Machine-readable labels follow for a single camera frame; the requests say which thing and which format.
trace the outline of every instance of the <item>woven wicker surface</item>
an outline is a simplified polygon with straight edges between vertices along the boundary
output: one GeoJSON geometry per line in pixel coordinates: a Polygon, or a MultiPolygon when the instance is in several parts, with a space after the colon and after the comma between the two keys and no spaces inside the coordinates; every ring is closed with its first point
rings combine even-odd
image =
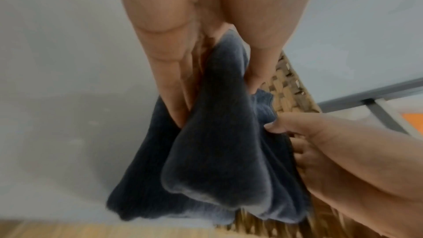
{"type": "MultiPolygon", "coordinates": [[[[321,112],[283,52],[274,76],[261,88],[274,95],[273,108],[278,114],[283,112],[321,112]]],[[[354,230],[359,227],[368,231],[366,227],[339,215],[322,201],[312,198],[312,203],[312,212],[300,224],[285,224],[275,220],[263,221],[241,210],[237,213],[233,224],[216,228],[228,233],[274,238],[351,238],[355,237],[354,230]]],[[[360,237],[378,236],[378,234],[370,232],[372,236],[360,237]]]]}

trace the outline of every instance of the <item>hand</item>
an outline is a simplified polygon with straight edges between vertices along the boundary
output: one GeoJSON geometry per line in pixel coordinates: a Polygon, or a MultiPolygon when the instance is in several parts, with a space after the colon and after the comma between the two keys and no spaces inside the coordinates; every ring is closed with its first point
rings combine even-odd
{"type": "Polygon", "coordinates": [[[273,74],[308,0],[122,0],[170,115],[183,126],[201,63],[199,34],[216,43],[234,24],[251,46],[245,82],[251,93],[273,74]]]}
{"type": "Polygon", "coordinates": [[[266,125],[294,132],[300,174],[312,194],[390,237],[423,233],[423,142],[320,114],[284,113],[266,125]]]}

